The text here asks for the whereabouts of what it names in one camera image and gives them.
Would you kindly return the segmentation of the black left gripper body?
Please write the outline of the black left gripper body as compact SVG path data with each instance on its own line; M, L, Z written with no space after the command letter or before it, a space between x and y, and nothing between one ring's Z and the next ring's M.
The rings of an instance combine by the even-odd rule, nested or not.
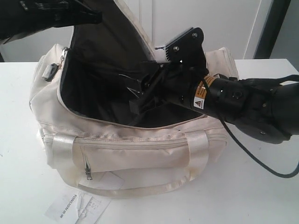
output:
M22 39L55 26L54 10L26 11L20 0L0 2L0 43Z

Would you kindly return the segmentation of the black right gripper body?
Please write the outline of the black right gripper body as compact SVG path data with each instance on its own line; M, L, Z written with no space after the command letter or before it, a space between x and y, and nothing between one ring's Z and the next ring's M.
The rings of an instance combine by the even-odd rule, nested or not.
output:
M161 63L156 75L148 87L149 99L154 100L155 106L175 104L191 110L196 85L208 75L208 69L205 60Z

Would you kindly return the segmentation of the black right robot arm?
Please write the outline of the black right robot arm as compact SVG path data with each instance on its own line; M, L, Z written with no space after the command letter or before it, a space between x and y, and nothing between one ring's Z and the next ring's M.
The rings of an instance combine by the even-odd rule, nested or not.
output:
M299 77L227 78L205 66L146 62L151 75L130 110L142 114L175 104L236 126L257 140L279 144L299 133Z

